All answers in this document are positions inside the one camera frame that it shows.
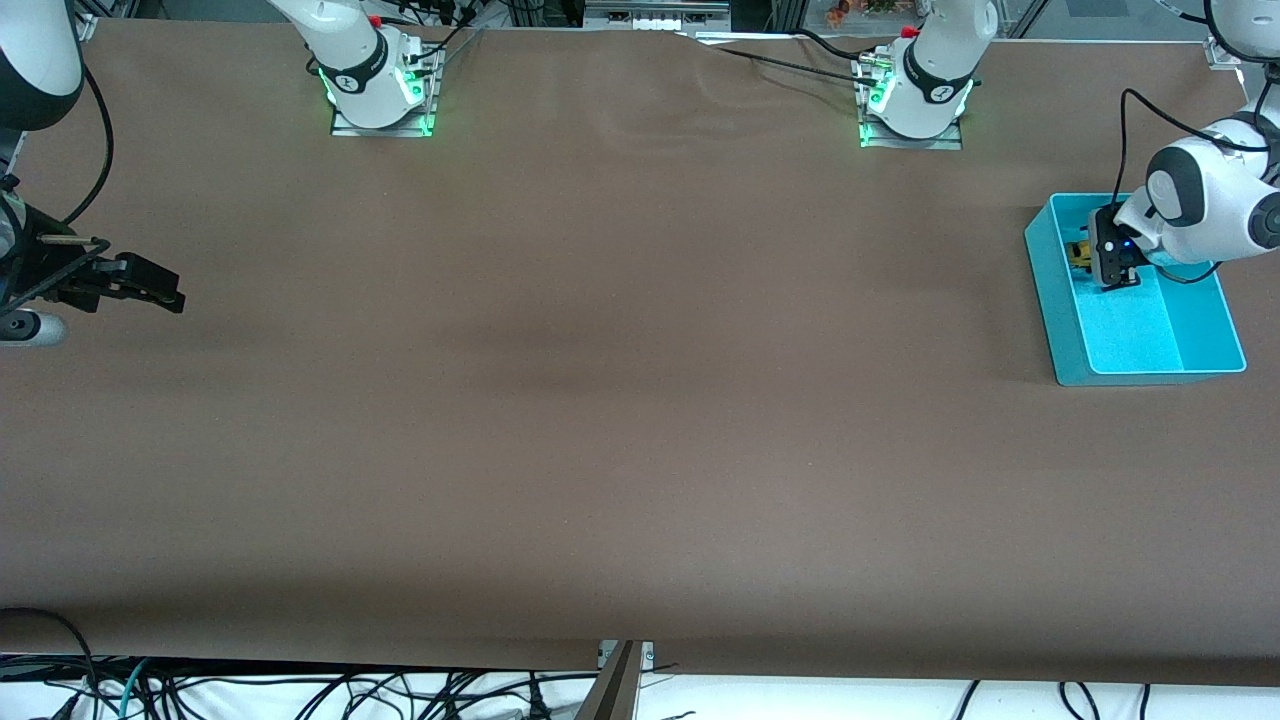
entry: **brown table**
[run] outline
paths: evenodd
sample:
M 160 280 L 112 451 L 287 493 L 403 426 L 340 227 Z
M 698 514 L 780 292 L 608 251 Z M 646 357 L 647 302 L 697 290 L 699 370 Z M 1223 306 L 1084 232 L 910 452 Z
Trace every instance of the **brown table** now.
M 1222 270 L 1248 373 L 1064 389 L 1023 250 L 1110 188 L 1123 87 L 1242 102 L 1198 46 L 997 44 L 961 152 L 663 33 L 486 33 L 419 141 L 328 137 L 288 26 L 86 56 L 119 145 L 78 228 L 189 302 L 4 354 L 0 601 L 110 653 L 1280 678 L 1276 261 Z M 1133 115 L 1140 172 L 1178 131 Z M 86 95 L 27 199 L 100 137 Z

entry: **turquoise container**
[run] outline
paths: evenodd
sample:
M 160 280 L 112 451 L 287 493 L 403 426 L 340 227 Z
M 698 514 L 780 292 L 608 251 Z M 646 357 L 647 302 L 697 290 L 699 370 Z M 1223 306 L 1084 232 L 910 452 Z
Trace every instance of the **turquoise container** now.
M 1217 275 L 1180 284 L 1139 268 L 1142 284 L 1102 292 L 1066 261 L 1065 243 L 1088 237 L 1089 213 L 1111 195 L 1059 193 L 1027 227 L 1036 292 L 1057 382 L 1156 386 L 1206 380 L 1247 366 Z M 1169 268 L 1198 277 L 1210 265 Z

